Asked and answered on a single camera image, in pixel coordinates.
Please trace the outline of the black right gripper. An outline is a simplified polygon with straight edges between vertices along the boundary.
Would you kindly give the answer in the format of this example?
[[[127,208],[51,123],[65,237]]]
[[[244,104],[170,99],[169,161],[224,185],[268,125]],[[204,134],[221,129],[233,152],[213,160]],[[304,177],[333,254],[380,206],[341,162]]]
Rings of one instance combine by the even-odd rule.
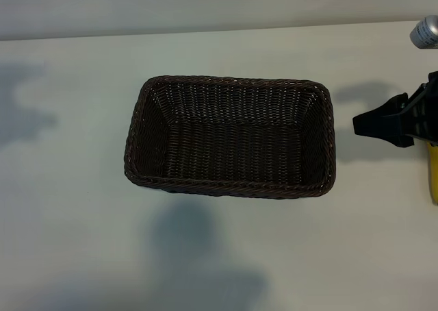
[[[403,133],[396,118],[384,117],[401,111]],[[384,140],[401,148],[413,146],[413,138],[437,142],[437,71],[429,73],[428,82],[410,97],[405,92],[396,95],[352,121],[356,135]]]

